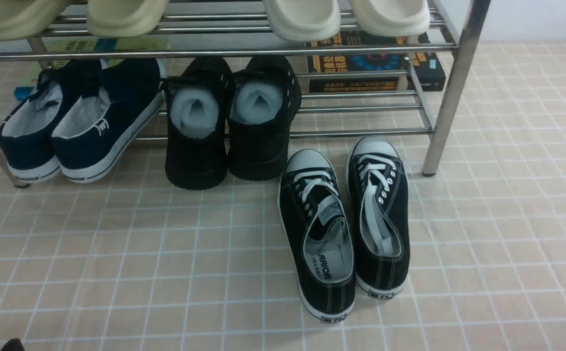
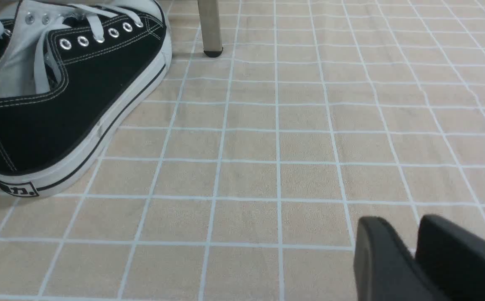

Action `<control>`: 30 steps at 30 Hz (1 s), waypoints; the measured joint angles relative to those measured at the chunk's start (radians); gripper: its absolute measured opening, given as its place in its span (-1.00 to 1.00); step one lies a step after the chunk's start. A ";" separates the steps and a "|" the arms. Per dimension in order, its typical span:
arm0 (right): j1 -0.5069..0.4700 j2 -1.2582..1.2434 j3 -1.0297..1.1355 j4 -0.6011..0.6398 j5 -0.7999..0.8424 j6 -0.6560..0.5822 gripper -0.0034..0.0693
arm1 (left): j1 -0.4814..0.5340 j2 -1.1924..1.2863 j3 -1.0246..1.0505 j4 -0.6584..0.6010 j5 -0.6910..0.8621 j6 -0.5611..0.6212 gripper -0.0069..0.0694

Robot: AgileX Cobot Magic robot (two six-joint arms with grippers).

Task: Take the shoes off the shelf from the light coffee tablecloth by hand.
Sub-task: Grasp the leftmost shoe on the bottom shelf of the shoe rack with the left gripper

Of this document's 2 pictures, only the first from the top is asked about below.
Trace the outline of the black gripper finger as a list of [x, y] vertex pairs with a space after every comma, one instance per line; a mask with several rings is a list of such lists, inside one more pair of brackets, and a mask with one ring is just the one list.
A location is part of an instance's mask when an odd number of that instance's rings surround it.
[[6, 342], [0, 351], [25, 351], [24, 345], [19, 338], [11, 338]]

